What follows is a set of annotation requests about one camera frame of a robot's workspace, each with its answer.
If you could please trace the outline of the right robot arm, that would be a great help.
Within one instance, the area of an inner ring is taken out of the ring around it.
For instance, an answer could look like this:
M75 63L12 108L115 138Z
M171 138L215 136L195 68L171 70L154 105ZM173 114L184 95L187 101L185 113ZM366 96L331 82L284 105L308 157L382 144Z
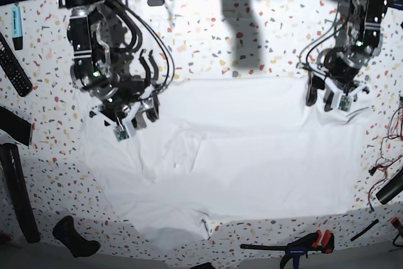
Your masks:
M67 38L73 48L72 84L100 100L97 109L119 132L145 127L159 118L159 69L153 53L144 54L142 32L115 0L57 0L71 11ZM128 26L131 41L114 46L103 8Z

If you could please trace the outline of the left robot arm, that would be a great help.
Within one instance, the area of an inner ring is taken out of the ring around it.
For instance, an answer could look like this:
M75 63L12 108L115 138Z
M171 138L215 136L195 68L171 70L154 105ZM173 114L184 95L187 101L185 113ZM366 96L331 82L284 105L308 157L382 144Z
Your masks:
M307 106L313 106L318 92L324 90L325 111L348 112L360 92L370 92L366 83L356 77L382 49L381 23L387 6L388 0L349 0L347 17L335 30L343 32L343 41L323 51L316 63L304 66L309 71Z

